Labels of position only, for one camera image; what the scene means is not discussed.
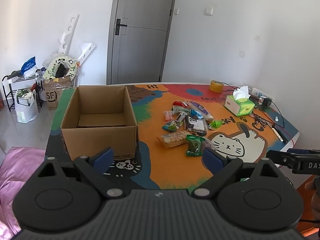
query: pink bedsheet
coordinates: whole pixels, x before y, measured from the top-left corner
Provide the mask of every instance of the pink bedsheet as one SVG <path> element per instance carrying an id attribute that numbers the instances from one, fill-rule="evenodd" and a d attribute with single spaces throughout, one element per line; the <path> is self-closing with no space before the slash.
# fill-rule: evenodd
<path id="1" fill-rule="evenodd" d="M 12 147 L 0 168 L 0 239 L 9 240 L 21 229 L 12 211 L 15 195 L 44 161 L 44 150 Z"/>

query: sf logo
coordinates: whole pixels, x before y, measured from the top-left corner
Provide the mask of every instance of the sf logo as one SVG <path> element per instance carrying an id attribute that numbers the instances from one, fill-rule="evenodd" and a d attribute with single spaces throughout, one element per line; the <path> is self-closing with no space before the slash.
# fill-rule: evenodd
<path id="1" fill-rule="evenodd" d="M 58 98 L 57 92 L 56 91 L 51 91 L 51 92 L 47 92 L 47 100 L 48 102 L 54 102 L 56 101 Z"/>

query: tissue box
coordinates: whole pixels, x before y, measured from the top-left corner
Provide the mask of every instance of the tissue box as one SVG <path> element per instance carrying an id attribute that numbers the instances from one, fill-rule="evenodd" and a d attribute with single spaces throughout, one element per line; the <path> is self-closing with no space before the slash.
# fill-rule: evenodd
<path id="1" fill-rule="evenodd" d="M 245 102 L 240 102 L 239 100 L 235 100 L 233 96 L 227 96 L 224 103 L 224 107 L 235 116 L 251 114 L 254 106 L 255 104 L 249 99 Z"/>

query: tissue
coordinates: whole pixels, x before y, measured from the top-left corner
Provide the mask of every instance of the tissue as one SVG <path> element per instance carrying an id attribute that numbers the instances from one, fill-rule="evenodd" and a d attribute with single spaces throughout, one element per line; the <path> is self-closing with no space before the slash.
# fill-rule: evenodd
<path id="1" fill-rule="evenodd" d="M 248 86 L 243 86 L 233 91 L 233 98 L 235 100 L 243 99 L 241 101 L 247 101 L 249 99 L 249 88 Z"/>

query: green snack bag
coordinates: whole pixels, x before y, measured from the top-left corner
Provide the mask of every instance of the green snack bag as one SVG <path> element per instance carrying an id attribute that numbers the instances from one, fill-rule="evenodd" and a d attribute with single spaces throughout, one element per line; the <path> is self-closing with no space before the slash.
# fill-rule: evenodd
<path id="1" fill-rule="evenodd" d="M 188 150 L 186 155 L 188 156 L 201 156 L 201 143 L 205 141 L 204 138 L 196 135 L 187 135 L 187 143 L 188 143 Z"/>
<path id="2" fill-rule="evenodd" d="M 176 132 L 180 125 L 176 121 L 170 121 L 166 125 L 162 126 L 162 129 L 169 132 Z"/>
<path id="3" fill-rule="evenodd" d="M 209 124 L 210 130 L 217 130 L 220 126 L 222 126 L 221 120 L 214 120 L 212 123 Z"/>

